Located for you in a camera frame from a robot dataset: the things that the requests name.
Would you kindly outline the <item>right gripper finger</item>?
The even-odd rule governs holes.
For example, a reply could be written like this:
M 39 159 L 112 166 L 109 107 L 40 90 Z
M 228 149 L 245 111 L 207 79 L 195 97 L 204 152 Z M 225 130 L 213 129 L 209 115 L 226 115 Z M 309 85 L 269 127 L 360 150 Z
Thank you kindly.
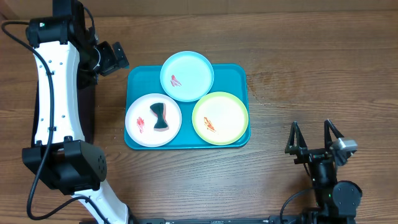
M 343 138 L 344 136 L 337 130 L 334 124 L 331 122 L 330 119 L 325 120 L 324 122 L 324 143 L 325 149 L 329 149 L 330 146 L 333 144 L 331 134 L 333 133 L 335 138 Z
M 294 121 L 291 124 L 289 138 L 285 147 L 285 153 L 290 155 L 301 155 L 307 151 L 308 147 L 303 138 L 298 123 Z

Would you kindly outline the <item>light blue plate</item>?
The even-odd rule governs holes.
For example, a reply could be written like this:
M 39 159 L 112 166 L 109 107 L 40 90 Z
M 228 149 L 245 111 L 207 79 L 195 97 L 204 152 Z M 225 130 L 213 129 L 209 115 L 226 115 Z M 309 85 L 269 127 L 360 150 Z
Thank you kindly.
M 173 54 L 160 70 L 160 83 L 166 94 L 182 102 L 196 101 L 205 96 L 214 79 L 210 61 L 192 51 Z

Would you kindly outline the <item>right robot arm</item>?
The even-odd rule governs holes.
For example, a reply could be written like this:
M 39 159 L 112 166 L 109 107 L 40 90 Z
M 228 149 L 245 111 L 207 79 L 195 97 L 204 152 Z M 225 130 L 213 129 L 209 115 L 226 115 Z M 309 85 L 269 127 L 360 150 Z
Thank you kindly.
M 297 122 L 293 122 L 285 153 L 296 156 L 295 164 L 302 164 L 312 187 L 289 197 L 279 213 L 281 223 L 355 223 L 363 191 L 352 181 L 337 179 L 338 168 L 344 166 L 357 151 L 354 139 L 344 137 L 331 120 L 324 122 L 324 147 L 309 149 Z M 284 216 L 286 206 L 295 198 L 312 191 L 316 207 L 304 208 L 297 217 Z

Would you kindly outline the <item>white plate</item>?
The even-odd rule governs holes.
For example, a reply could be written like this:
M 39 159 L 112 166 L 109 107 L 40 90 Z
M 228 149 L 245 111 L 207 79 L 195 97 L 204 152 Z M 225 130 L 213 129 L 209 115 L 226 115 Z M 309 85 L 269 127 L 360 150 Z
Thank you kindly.
M 154 103 L 165 103 L 169 128 L 155 131 L 156 116 L 150 110 Z M 182 112 L 178 104 L 167 95 L 151 93 L 138 98 L 126 113 L 125 127 L 129 137 L 141 146 L 159 147 L 169 143 L 180 131 Z

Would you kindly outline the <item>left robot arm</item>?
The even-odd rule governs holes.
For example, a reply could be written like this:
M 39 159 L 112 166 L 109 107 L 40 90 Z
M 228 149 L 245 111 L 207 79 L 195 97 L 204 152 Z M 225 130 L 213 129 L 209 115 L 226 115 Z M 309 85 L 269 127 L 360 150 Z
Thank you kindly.
M 95 85 L 128 66 L 119 43 L 99 42 L 79 1 L 54 1 L 50 17 L 29 22 L 38 70 L 34 130 L 22 160 L 52 190 L 79 201 L 96 223 L 132 223 L 106 180 L 106 157 L 93 144 Z

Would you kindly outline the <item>green and red sponge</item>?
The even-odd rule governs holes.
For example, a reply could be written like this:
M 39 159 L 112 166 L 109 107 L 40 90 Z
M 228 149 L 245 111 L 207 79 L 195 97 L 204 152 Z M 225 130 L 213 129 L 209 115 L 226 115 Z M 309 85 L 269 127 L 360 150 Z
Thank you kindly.
M 165 103 L 154 103 L 150 106 L 150 110 L 156 116 L 157 121 L 154 125 L 155 131 L 165 131 L 169 128 L 166 121 L 166 105 Z

